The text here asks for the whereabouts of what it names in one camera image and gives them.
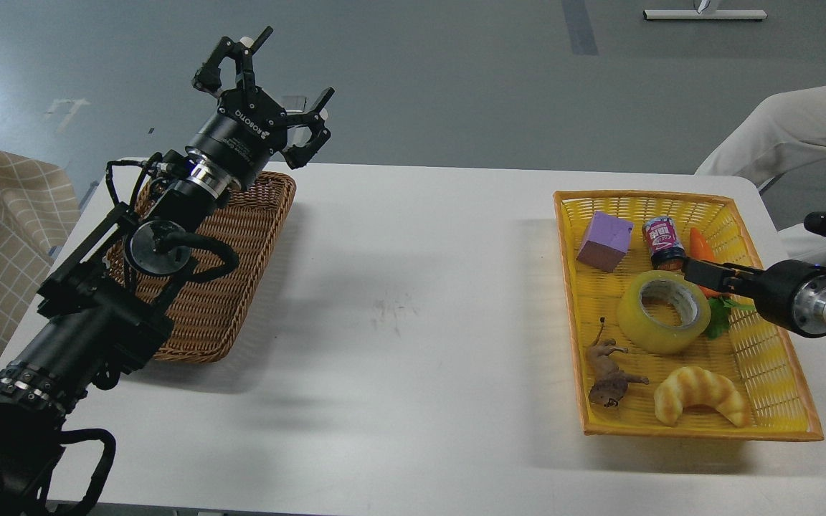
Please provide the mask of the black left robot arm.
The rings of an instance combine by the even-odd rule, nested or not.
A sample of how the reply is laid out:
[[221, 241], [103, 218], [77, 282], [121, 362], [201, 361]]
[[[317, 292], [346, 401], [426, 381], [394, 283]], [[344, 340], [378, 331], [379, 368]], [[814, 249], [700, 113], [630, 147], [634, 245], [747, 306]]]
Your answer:
[[301, 168], [330, 140], [326, 88], [311, 108], [291, 112], [257, 85], [253, 57], [272, 35], [224, 37], [192, 85], [217, 99], [186, 153], [108, 161], [112, 209], [39, 288], [47, 323], [0, 371], [0, 515], [46, 515], [52, 475], [66, 448], [103, 450], [81, 500], [101, 496], [117, 454], [104, 429], [65, 430], [89, 386], [115, 388], [144, 367], [173, 334], [171, 306], [190, 285], [213, 285], [247, 261], [202, 225], [230, 215], [233, 197], [256, 186], [275, 154]]

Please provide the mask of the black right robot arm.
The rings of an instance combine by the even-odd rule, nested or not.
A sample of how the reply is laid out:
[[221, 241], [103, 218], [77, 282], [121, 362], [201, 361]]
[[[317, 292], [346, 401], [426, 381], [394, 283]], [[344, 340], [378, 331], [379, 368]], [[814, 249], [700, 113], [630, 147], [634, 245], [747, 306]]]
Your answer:
[[[826, 212], [807, 215], [803, 228], [826, 243]], [[692, 284], [753, 301], [768, 323], [806, 338], [826, 336], [826, 257], [787, 259], [767, 269], [687, 258], [682, 271]]]

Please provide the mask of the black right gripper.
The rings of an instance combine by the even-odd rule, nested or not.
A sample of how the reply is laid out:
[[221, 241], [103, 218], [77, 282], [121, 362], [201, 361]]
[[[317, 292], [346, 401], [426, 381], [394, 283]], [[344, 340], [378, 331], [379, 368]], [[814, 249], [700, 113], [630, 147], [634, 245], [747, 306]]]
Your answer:
[[807, 338], [826, 336], [826, 268], [786, 260], [766, 271], [734, 262], [687, 258], [688, 283], [721, 294], [753, 298], [766, 321]]

